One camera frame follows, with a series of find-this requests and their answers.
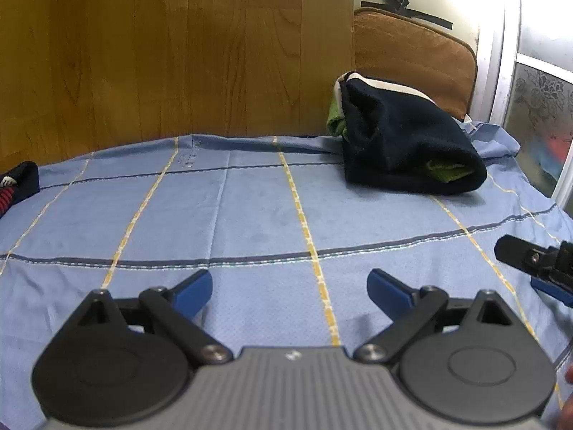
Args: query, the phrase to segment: human hand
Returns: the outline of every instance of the human hand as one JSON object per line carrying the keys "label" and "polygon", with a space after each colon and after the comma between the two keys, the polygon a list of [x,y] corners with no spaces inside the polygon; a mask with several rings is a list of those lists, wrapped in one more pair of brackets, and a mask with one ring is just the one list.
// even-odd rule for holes
{"label": "human hand", "polygon": [[[573,384],[573,365],[565,372],[565,380],[567,383]],[[557,422],[557,430],[573,430],[573,395],[565,402],[561,410],[561,416]]]}

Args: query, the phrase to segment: yellow stripe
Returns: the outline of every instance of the yellow stripe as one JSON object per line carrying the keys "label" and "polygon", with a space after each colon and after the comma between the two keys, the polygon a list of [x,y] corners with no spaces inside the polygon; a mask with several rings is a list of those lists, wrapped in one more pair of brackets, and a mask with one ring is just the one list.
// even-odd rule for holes
{"label": "yellow stripe", "polygon": [[167,170],[169,169],[169,167],[173,163],[173,160],[175,160],[175,157],[177,156],[178,153],[179,153],[179,137],[176,137],[175,138],[175,150],[173,152],[173,155],[171,155],[171,158],[169,159],[169,161],[165,165],[163,171],[157,177],[157,179],[155,180],[155,183],[153,184],[153,186],[151,186],[151,188],[147,192],[145,199],[143,199],[143,202],[139,206],[137,212],[135,212],[135,215],[131,219],[130,224],[127,225],[127,229],[125,230],[125,234],[123,235],[123,239],[121,240],[117,250],[115,251],[114,259],[111,263],[110,269],[105,274],[104,282],[101,283],[102,289],[106,289],[110,285],[111,280],[114,277],[114,271],[115,271],[115,267],[117,266],[117,262],[119,261],[119,257],[121,257],[121,253],[123,252],[123,249],[125,248],[125,245],[127,244],[127,241],[129,241],[129,239],[130,239],[131,231],[134,230],[135,224],[138,222],[138,219],[141,216],[141,214],[143,213],[143,211],[145,210],[145,207],[147,207],[147,204],[149,203],[151,196],[153,196],[153,193],[155,192],[155,190],[159,186],[159,183],[161,182],[161,180],[165,176],[165,173],[167,172]]}
{"label": "yellow stripe", "polygon": [[6,264],[8,263],[8,259],[10,258],[10,255],[12,255],[13,251],[16,250],[16,248],[18,248],[18,246],[20,245],[20,243],[22,242],[22,239],[24,239],[26,237],[26,235],[30,232],[30,230],[35,227],[36,223],[39,221],[40,218],[42,218],[42,215],[44,215],[44,213],[46,212],[46,210],[48,209],[48,207],[50,205],[52,205],[56,199],[62,195],[66,190],[68,190],[68,188],[74,184],[75,181],[77,181],[79,178],[81,178],[81,176],[84,174],[86,168],[88,167],[88,163],[89,163],[90,159],[88,158],[85,163],[84,166],[82,167],[80,173],[74,178],[72,179],[60,192],[58,192],[56,194],[56,196],[49,201],[46,205],[44,205],[44,208],[42,209],[42,211],[38,214],[38,216],[34,219],[34,221],[32,222],[32,224],[30,226],[28,226],[28,229],[26,231],[24,231],[24,234],[22,234],[20,236],[20,239],[18,239],[18,241],[16,241],[16,244],[14,245],[14,247],[12,247],[8,253],[6,254],[6,258],[4,259],[4,263],[2,264],[2,268],[0,269],[0,276],[2,275],[2,273],[4,273],[4,270],[6,268]]}
{"label": "yellow stripe", "polygon": [[277,148],[277,152],[279,153],[281,163],[283,164],[283,169],[285,170],[285,173],[287,175],[286,178],[288,179],[290,192],[292,193],[292,198],[294,199],[294,206],[296,207],[296,211],[299,215],[300,226],[303,229],[304,239],[307,242],[307,248],[308,251],[310,252],[310,261],[312,263],[314,277],[316,277],[316,284],[318,285],[319,288],[320,299],[322,300],[323,303],[323,311],[324,311],[324,316],[326,318],[326,322],[328,324],[328,329],[330,331],[331,343],[332,346],[340,346],[340,335],[338,332],[338,324],[336,323],[336,316],[334,315],[334,310],[332,310],[330,296],[328,295],[328,288],[326,286],[326,281],[324,279],[322,267],[320,267],[319,255],[316,252],[314,243],[312,242],[312,236],[310,235],[310,230],[308,229],[308,222],[303,212],[303,206],[300,204],[299,193],[297,192],[296,186],[294,185],[294,179],[292,178],[292,174],[290,173],[287,160],[285,159],[285,156],[283,155],[281,148],[277,144],[276,136],[273,137],[273,145]]}
{"label": "yellow stripe", "polygon": [[[481,256],[483,257],[483,259],[489,264],[490,267],[492,267],[492,270],[495,272],[495,274],[497,275],[497,277],[501,280],[501,282],[503,283],[503,285],[507,288],[507,290],[511,293],[511,295],[514,297],[515,299],[515,303],[517,305],[517,308],[519,310],[519,315],[521,316],[521,321],[524,323],[525,328],[527,328],[527,331],[529,331],[529,333],[531,334],[531,336],[533,336],[535,338],[535,340],[539,343],[539,338],[537,336],[537,334],[535,333],[534,327],[531,326],[531,323],[529,323],[529,320],[527,319],[527,316],[525,315],[525,310],[523,310],[523,307],[521,306],[521,302],[519,300],[519,297],[517,296],[517,291],[515,290],[515,288],[512,286],[511,283],[509,283],[509,281],[505,278],[505,276],[503,276],[500,272],[500,270],[498,269],[498,267],[496,266],[495,263],[493,263],[493,261],[487,256],[487,254],[483,251],[483,249],[480,247],[480,245],[477,243],[477,241],[473,238],[473,236],[471,235],[471,233],[468,231],[468,229],[461,223],[461,221],[459,221],[456,216],[443,204],[442,201],[438,200],[436,197],[431,196],[432,200],[435,201],[440,207],[442,207],[442,209],[448,214],[448,216],[456,222],[456,224],[458,225],[458,227],[465,233],[465,235],[468,237],[468,239],[470,241],[472,241],[472,244],[474,244],[474,246],[476,247],[476,249],[480,252]],[[557,394],[557,400],[559,402],[559,407],[563,408],[563,399],[561,398],[561,392],[559,390],[559,384],[556,382],[555,383],[555,393]]]}
{"label": "yellow stripe", "polygon": [[535,221],[540,227],[542,227],[545,232],[549,235],[550,238],[552,238],[555,242],[557,242],[557,244],[561,244],[561,241],[559,239],[557,239],[553,234],[551,234],[549,232],[549,230],[545,227],[545,225],[543,223],[541,223],[540,221],[538,221],[533,214],[526,209],[522,204],[521,204],[521,199],[519,198],[519,195],[517,194],[517,192],[515,192],[513,189],[504,189],[503,187],[501,187],[497,182],[495,182],[495,179],[493,178],[493,176],[491,174],[489,174],[488,172],[488,178],[490,178],[492,180],[492,183],[494,184],[494,186],[496,186],[498,189],[502,190],[503,192],[508,192],[510,194],[515,194],[515,197],[517,197],[517,201],[519,202],[519,206],[521,207],[521,209],[526,212],[532,219],[533,221]]}

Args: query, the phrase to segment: wood grain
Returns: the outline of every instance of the wood grain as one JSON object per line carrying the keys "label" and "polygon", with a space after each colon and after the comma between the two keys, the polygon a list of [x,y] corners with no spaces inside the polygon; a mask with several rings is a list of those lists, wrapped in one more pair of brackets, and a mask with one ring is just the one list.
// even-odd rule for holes
{"label": "wood grain", "polygon": [[352,0],[0,0],[0,171],[194,133],[324,133]]}

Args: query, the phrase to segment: brown cushion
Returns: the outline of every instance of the brown cushion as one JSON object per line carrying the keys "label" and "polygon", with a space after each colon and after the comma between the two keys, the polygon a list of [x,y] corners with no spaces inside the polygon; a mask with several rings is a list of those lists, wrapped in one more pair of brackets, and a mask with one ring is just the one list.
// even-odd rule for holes
{"label": "brown cushion", "polygon": [[468,113],[477,62],[467,43],[409,18],[359,8],[354,51],[359,73],[414,87],[459,120]]}

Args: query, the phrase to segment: black cloth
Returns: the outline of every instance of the black cloth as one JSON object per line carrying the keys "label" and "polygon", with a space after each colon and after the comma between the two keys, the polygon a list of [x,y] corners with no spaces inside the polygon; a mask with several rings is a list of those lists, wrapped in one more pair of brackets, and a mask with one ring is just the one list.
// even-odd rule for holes
{"label": "black cloth", "polygon": [[[431,100],[373,87],[368,79],[349,80],[351,74],[340,81],[347,181],[423,194],[459,194],[480,187],[487,177],[485,165],[455,119]],[[473,172],[444,183],[424,173],[429,161],[460,164]]]}
{"label": "black cloth", "polygon": [[38,192],[38,165],[34,162],[22,162],[0,174],[0,218],[12,205]]}

